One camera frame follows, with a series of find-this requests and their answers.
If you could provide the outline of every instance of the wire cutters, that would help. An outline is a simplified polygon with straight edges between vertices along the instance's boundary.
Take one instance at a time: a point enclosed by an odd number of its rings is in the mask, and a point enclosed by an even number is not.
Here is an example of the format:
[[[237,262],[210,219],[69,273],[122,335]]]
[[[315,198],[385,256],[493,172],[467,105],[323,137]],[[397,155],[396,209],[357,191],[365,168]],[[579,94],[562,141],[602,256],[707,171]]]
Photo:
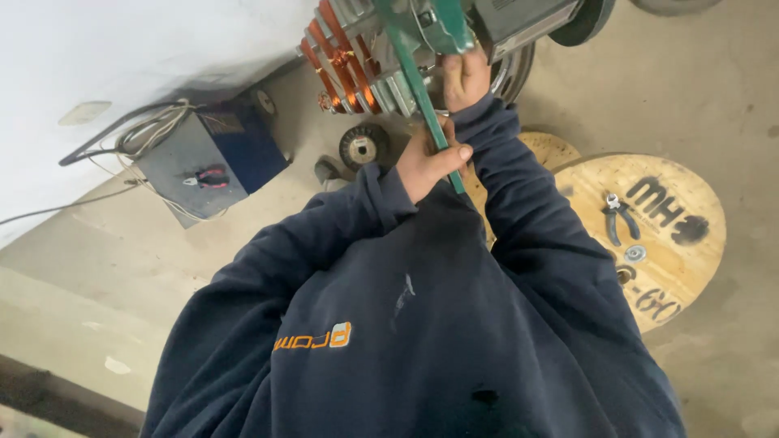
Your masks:
[[[633,216],[630,216],[628,204],[620,203],[619,198],[614,193],[609,193],[606,196],[606,204],[602,212],[606,215],[606,234],[608,234],[608,239],[612,241],[612,244],[614,246],[622,245],[619,241],[619,236],[617,236],[617,214],[628,224],[630,237],[633,240],[640,239],[641,230],[638,228],[638,224],[633,219]]]
[[[202,187],[208,187],[210,189],[221,189],[227,187],[230,183],[230,177],[224,174],[223,168],[211,168],[205,171],[199,171],[195,173],[195,178],[187,178],[184,180],[186,185],[198,185]]]

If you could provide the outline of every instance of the embroidered logo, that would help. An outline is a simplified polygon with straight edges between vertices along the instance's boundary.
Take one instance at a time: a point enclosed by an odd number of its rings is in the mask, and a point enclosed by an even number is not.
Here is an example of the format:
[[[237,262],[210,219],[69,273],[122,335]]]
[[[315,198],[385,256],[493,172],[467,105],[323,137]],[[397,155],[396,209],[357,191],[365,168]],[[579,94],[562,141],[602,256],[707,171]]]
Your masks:
[[[276,344],[273,345],[273,350],[276,351],[279,348],[340,348],[349,345],[349,338],[351,337],[351,323],[338,323],[333,326],[333,330],[323,334],[322,336],[288,336],[279,338]]]

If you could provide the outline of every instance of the concrete floor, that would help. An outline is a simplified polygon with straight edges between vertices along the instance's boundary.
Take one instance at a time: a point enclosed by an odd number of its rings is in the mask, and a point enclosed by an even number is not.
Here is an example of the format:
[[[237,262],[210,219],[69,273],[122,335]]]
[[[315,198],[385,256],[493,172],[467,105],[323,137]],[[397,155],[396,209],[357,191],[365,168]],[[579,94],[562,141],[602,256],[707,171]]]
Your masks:
[[[661,19],[626,0],[580,48],[539,42],[525,126],[583,155],[671,158],[706,179],[728,219],[707,290],[645,341],[671,377],[690,436],[779,437],[775,295],[779,220],[779,2],[725,0]],[[0,252],[0,354],[140,409],[187,298],[264,225],[317,191],[311,168],[357,118],[320,112],[309,67],[269,85],[295,163],[219,221],[183,231],[143,189],[63,212]],[[109,182],[90,196],[119,189]]]

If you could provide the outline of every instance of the person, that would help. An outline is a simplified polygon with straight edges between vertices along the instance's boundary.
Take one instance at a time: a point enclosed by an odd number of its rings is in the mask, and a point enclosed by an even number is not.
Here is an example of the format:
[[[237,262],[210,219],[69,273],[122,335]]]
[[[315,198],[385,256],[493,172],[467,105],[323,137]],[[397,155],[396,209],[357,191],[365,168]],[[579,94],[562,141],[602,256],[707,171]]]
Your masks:
[[[444,69],[450,148],[422,130],[260,231],[182,310],[141,436],[685,435],[613,259],[516,138],[483,51]],[[491,252],[442,180],[471,158]]]

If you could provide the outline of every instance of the metal plate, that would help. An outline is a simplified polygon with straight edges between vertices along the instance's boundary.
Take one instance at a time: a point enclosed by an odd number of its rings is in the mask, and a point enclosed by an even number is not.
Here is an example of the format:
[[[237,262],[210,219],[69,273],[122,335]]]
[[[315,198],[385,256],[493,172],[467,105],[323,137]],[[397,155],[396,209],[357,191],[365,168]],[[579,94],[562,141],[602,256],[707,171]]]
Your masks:
[[[656,16],[680,16],[701,12],[722,0],[630,0]]]
[[[583,0],[573,20],[549,34],[549,37],[566,47],[586,43],[606,25],[614,3],[615,0]]]

